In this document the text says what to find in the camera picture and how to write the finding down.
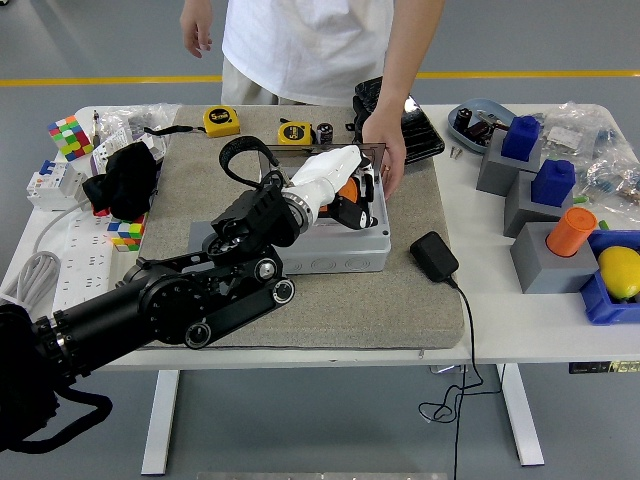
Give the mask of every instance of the white cable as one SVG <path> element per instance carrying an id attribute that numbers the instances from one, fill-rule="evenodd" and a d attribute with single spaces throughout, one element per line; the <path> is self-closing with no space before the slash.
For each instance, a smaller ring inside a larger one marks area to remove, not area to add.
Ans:
<path id="1" fill-rule="evenodd" d="M 83 200 L 68 208 L 42 229 L 34 243 L 33 255 L 25 262 L 18 276 L 9 283 L 3 292 L 0 292 L 0 305 L 15 303 L 30 312 L 56 285 L 60 273 L 60 259 L 52 252 L 38 252 L 38 247 L 53 225 L 88 202 L 88 199 Z"/>

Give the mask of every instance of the black power adapter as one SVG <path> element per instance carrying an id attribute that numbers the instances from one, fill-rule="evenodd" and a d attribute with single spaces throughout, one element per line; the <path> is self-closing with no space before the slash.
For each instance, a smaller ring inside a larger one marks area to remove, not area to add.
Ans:
<path id="1" fill-rule="evenodd" d="M 419 238 L 411 244 L 409 251 L 432 282 L 450 279 L 460 266 L 438 232 L 432 231 Z"/>

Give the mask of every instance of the gray floor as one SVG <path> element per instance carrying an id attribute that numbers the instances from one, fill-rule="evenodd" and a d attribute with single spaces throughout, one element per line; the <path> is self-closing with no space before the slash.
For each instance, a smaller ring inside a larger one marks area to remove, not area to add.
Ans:
<path id="1" fill-rule="evenodd" d="M 219 74 L 221 56 L 181 47 L 178 0 L 12 0 L 0 8 L 0 79 Z M 216 1 L 219 45 L 224 2 Z M 636 0 L 452 0 L 422 71 L 640 69 Z M 598 103 L 633 145 L 637 78 L 417 81 L 421 103 Z M 218 84 L 0 88 L 0 274 L 31 210 L 24 188 L 54 154 L 46 125 L 85 105 L 215 104 Z M 496 387 L 496 374 L 484 367 Z M 523 378 L 547 464 L 522 468 L 499 396 L 465 400 L 461 479 L 635 479 L 640 378 L 570 376 L 525 365 Z M 450 377 L 425 368 L 186 372 L 169 479 L 199 471 L 440 471 L 451 474 L 451 425 L 427 424 L 422 400 Z M 101 426 L 53 454 L 0 454 L 0 478 L 136 478 L 155 385 L 152 372 L 101 372 L 79 387 L 112 397 Z M 61 410 L 52 427 L 79 413 Z"/>

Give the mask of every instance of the plastic bag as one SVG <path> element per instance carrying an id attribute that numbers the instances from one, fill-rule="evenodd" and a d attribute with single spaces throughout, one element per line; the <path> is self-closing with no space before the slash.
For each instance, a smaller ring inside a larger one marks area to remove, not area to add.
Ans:
<path id="1" fill-rule="evenodd" d="M 134 141 L 138 140 L 145 127 L 158 130 L 173 125 L 178 108 L 180 105 L 168 103 L 107 108 L 100 115 L 100 137 L 107 138 L 124 127 L 131 131 Z"/>
<path id="2" fill-rule="evenodd" d="M 574 164 L 574 197 L 640 222 L 640 162 L 607 110 L 570 102 L 547 112 L 543 123 L 542 158 Z"/>

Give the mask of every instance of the black cloth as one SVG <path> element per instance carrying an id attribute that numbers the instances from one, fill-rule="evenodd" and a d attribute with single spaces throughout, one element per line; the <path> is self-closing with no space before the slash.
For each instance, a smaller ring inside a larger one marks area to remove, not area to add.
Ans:
<path id="1" fill-rule="evenodd" d="M 111 155 L 106 173 L 91 177 L 82 188 L 94 211 L 109 208 L 114 217 L 133 221 L 151 207 L 157 171 L 149 148 L 134 142 Z"/>

